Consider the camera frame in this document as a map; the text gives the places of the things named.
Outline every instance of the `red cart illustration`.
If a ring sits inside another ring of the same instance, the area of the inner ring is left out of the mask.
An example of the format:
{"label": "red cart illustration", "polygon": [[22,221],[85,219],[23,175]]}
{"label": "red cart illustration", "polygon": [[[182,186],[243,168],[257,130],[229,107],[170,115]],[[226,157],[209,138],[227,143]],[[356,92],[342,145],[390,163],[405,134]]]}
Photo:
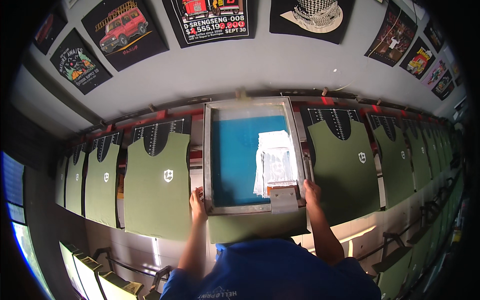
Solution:
{"label": "red cart illustration", "polygon": [[185,12],[185,20],[195,19],[197,16],[202,15],[204,18],[208,18],[208,10],[206,0],[183,0],[183,10]]}
{"label": "red cart illustration", "polygon": [[137,34],[143,36],[147,26],[148,22],[142,12],[134,7],[105,26],[105,36],[100,40],[100,48],[111,53],[117,46],[124,47],[128,45],[130,37]]}
{"label": "red cart illustration", "polygon": [[208,9],[216,16],[228,11],[237,14],[240,11],[239,1],[240,0],[208,0]]}

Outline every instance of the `person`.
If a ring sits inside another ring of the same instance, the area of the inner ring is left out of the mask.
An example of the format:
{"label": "person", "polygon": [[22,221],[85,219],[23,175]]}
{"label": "person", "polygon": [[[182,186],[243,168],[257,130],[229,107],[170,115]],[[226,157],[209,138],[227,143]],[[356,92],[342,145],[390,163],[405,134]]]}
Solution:
{"label": "person", "polygon": [[207,214],[203,189],[195,189],[192,232],[160,299],[380,299],[358,261],[344,257],[320,207],[320,187],[309,180],[303,187],[317,256],[285,239],[238,242],[222,251],[205,278]]}

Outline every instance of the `red car graphic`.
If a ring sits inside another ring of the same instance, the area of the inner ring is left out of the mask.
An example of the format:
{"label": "red car graphic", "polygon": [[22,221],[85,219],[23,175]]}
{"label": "red car graphic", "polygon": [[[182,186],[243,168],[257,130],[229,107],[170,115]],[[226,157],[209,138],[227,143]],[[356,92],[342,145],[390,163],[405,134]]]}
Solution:
{"label": "red car graphic", "polygon": [[124,47],[128,45],[130,37],[144,35],[147,26],[148,22],[142,12],[137,7],[132,8],[108,22],[105,36],[100,40],[100,48],[111,53],[116,46]]}

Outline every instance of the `wire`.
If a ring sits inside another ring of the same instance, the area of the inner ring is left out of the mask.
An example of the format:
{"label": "wire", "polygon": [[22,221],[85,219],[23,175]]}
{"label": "wire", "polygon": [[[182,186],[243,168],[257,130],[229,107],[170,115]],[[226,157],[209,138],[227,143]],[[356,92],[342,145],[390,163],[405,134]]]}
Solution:
{"label": "wire", "polygon": [[[367,64],[365,65],[365,69],[363,69],[362,74],[367,71],[368,62],[370,61],[370,59],[369,59],[369,58],[370,58],[370,55],[372,55],[372,53],[373,53],[375,50],[377,50],[378,46],[380,46],[380,45],[383,43],[384,39],[388,36],[388,34],[390,33],[390,31],[392,31],[393,27],[395,27],[398,19],[400,19],[400,15],[401,15],[401,14],[402,14],[402,8],[400,8],[400,13],[398,13],[398,17],[396,18],[395,23],[393,24],[393,26],[392,26],[392,27],[390,28],[390,30],[386,33],[386,35],[380,40],[380,43],[378,43],[378,45],[377,45],[375,48],[373,48],[373,50],[368,54],[368,56],[367,56]],[[346,88],[347,86],[349,86],[349,85],[351,85],[352,83],[354,83],[355,81],[357,81],[357,79],[359,79],[359,78],[360,78],[360,76],[357,77],[356,79],[354,79],[351,83],[349,83],[349,84],[347,84],[347,85],[345,85],[345,86],[343,86],[343,87],[341,87],[341,88],[338,88],[338,89],[336,89],[336,90],[333,90],[333,91],[343,90],[343,89]]]}

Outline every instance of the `black poster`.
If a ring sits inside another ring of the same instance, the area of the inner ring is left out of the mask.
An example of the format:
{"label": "black poster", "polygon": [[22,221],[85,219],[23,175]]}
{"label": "black poster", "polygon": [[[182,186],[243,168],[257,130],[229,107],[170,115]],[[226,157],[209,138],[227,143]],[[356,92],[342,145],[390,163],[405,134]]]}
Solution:
{"label": "black poster", "polygon": [[43,54],[47,54],[53,41],[58,37],[66,22],[55,13],[48,15],[45,22],[36,33],[33,43]]}
{"label": "black poster", "polygon": [[415,21],[390,1],[384,22],[365,56],[393,67],[410,47],[416,31]]}
{"label": "black poster", "polygon": [[437,83],[437,85],[432,89],[432,92],[440,98],[440,100],[445,100],[445,98],[450,95],[450,93],[454,89],[453,81],[452,81],[452,75],[450,74],[450,71],[447,70],[443,77],[440,79],[440,81]]}
{"label": "black poster", "polygon": [[248,0],[163,0],[181,48],[253,38]]}
{"label": "black poster", "polygon": [[444,45],[445,39],[438,28],[433,24],[432,19],[428,21],[423,33],[427,36],[427,39],[432,43],[433,48],[438,53]]}
{"label": "black poster", "polygon": [[418,37],[403,59],[400,67],[410,72],[417,79],[420,79],[433,64],[434,60],[435,56],[428,49],[425,42]]}
{"label": "black poster", "polygon": [[355,0],[272,1],[270,32],[340,44]]}
{"label": "black poster", "polygon": [[65,37],[50,61],[84,95],[112,77],[85,49],[75,29]]}
{"label": "black poster", "polygon": [[117,71],[168,50],[142,0],[104,0],[82,23]]}

